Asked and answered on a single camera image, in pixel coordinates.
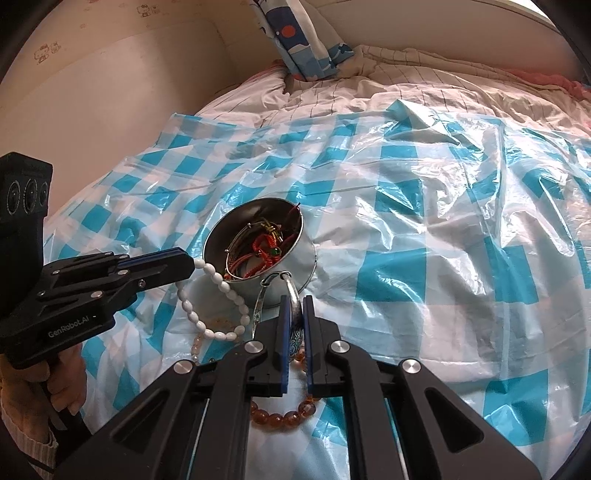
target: white bead bracelet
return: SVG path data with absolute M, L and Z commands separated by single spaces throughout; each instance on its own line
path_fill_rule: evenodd
M 233 342 L 236 340 L 240 335 L 244 334 L 246 327 L 250 324 L 251 318 L 248 316 L 249 310 L 248 306 L 245 305 L 244 299 L 238 295 L 235 291 L 232 290 L 230 284 L 226 282 L 223 277 L 216 272 L 215 267 L 212 264 L 205 263 L 204 260 L 201 258 L 196 258 L 195 260 L 195 268 L 202 269 L 206 274 L 209 275 L 211 281 L 217 285 L 218 289 L 226 295 L 228 300 L 232 300 L 234 304 L 238 307 L 238 311 L 241 314 L 240 318 L 240 325 L 234 328 L 233 332 L 214 332 L 213 330 L 207 328 L 205 323 L 199 320 L 199 316 L 193 310 L 193 304 L 189 301 L 189 297 L 187 293 L 184 291 L 183 285 L 181 282 L 178 282 L 178 299 L 181 301 L 181 306 L 183 310 L 187 313 L 187 318 L 189 321 L 194 323 L 197 327 L 197 331 L 199 334 L 203 334 L 205 338 L 209 339 L 216 339 L 216 340 L 225 340 L 227 342 Z M 191 349 L 191 358 L 196 360 L 194 357 L 196 356 L 193 353 L 193 349 Z

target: jewelry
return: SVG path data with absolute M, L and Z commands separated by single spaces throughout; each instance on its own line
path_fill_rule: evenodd
M 290 325 L 290 361 L 300 364 L 302 370 L 306 371 L 306 347 L 304 345 L 303 313 L 297 288 L 291 279 L 288 271 L 272 272 L 261 281 L 261 290 L 256 298 L 255 308 L 252 311 L 252 334 L 261 322 L 262 305 L 265 301 L 265 293 L 271 285 L 271 282 L 277 277 L 282 279 L 287 286 L 288 296 L 291 303 L 291 325 Z M 253 423 L 260 426 L 266 426 L 270 430 L 279 428 L 292 429 L 297 427 L 306 418 L 311 417 L 316 412 L 315 403 L 319 398 L 308 395 L 297 407 L 297 410 L 290 410 L 284 415 L 280 413 L 269 413 L 258 407 L 256 402 L 251 401 L 251 419 Z
M 282 279 L 287 286 L 291 303 L 291 326 L 290 326 L 290 359 L 294 359 L 296 354 L 300 351 L 300 348 L 304 341 L 304 316 L 301 309 L 300 299 L 296 285 L 291 279 L 291 273 L 288 271 L 283 272 L 271 272 L 263 280 L 261 280 L 261 289 L 258 297 L 256 298 L 255 308 L 252 311 L 252 337 L 254 338 L 256 327 L 261 322 L 262 306 L 265 303 L 265 294 L 267 289 L 271 286 L 273 280 L 277 277 Z
M 201 343 L 203 341 L 203 337 L 207 339 L 215 339 L 219 341 L 227 341 L 227 342 L 234 342 L 240 335 L 243 335 L 246 331 L 246 327 L 250 324 L 251 318 L 248 316 L 249 310 L 248 306 L 244 303 L 244 299 L 238 295 L 232 288 L 230 284 L 226 282 L 223 277 L 216 272 L 215 267 L 212 264 L 205 263 L 205 260 L 201 258 L 194 259 L 195 268 L 203 270 L 206 274 L 209 275 L 211 281 L 217 285 L 218 289 L 226 295 L 228 300 L 232 300 L 234 305 L 238 307 L 238 311 L 240 312 L 240 325 L 234 328 L 233 332 L 214 332 L 213 330 L 207 328 L 207 325 L 203 323 L 202 320 L 199 319 L 197 313 L 193 310 L 193 304 L 189 301 L 189 296 L 187 292 L 184 290 L 184 286 L 181 282 L 176 284 L 178 288 L 177 296 L 178 299 L 181 301 L 181 307 L 187 314 L 187 318 L 191 323 L 194 323 L 197 327 L 198 334 L 195 336 L 193 341 L 193 346 L 191 347 L 191 360 L 195 363 L 199 362 L 199 350 L 201 348 Z
M 293 247 L 297 239 L 296 227 L 292 225 L 293 214 L 299 212 L 300 204 L 294 205 L 287 213 L 282 225 L 260 217 L 247 223 L 226 249 L 225 280 L 251 278 L 279 263 L 285 252 Z M 246 269 L 246 263 L 258 259 Z
M 300 350 L 294 360 L 301 365 L 302 370 L 306 371 L 306 352 Z M 316 413 L 316 403 L 319 398 L 308 395 L 305 400 L 300 402 L 297 410 L 290 410 L 282 415 L 281 413 L 269 413 L 258 407 L 256 402 L 251 401 L 251 420 L 259 426 L 265 426 L 270 430 L 292 429 L 297 427 L 305 419 Z

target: silver screw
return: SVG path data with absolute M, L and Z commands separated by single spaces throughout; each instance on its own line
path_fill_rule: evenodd
M 180 362 L 176 362 L 173 368 L 179 375 L 184 375 L 193 369 L 193 364 L 189 360 L 181 360 Z
M 262 352 L 263 348 L 265 348 L 265 346 L 258 340 L 252 340 L 244 344 L 244 350 L 248 353 L 259 353 Z
M 348 352 L 350 348 L 351 346 L 344 340 L 337 340 L 330 344 L 330 349 L 334 353 L 345 353 Z
M 409 358 L 402 362 L 402 369 L 409 374 L 417 374 L 421 371 L 421 364 L 414 358 Z

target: wrinkled plastic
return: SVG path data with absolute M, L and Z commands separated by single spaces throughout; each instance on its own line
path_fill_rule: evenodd
M 263 129 L 176 115 L 154 148 L 49 221 L 46 260 L 173 245 L 198 257 L 232 208 L 301 202 L 318 253 L 305 293 L 318 315 L 378 360 L 421 359 L 549 478 L 591 410 L 590 158 L 585 138 L 404 101 Z M 199 275 L 200 317 L 237 322 Z M 174 286 L 116 320 L 83 350 L 92 429 L 188 358 L 195 334 Z M 206 342 L 202 361 L 230 347 Z M 289 393 L 261 408 L 297 406 L 294 368 Z M 293 432 L 251 429 L 247 478 L 348 478 L 342 402 L 322 401 Z

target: stainless steel bowl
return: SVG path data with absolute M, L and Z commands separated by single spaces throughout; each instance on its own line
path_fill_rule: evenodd
M 207 237 L 203 249 L 203 259 L 223 273 L 226 268 L 226 248 L 247 223 L 254 223 L 260 217 L 270 222 L 282 223 L 288 212 L 294 207 L 291 202 L 278 198 L 261 198 L 245 203 L 224 216 Z M 293 246 L 285 253 L 280 262 L 244 280 L 227 280 L 232 288 L 242 297 L 249 307 L 254 307 L 261 289 L 261 280 L 274 271 L 287 270 L 298 292 L 308 284 L 316 268 L 316 249 L 304 229 L 304 217 L 298 211 L 298 236 Z M 279 304 L 282 295 L 286 295 L 283 282 L 273 282 L 265 296 L 265 308 Z

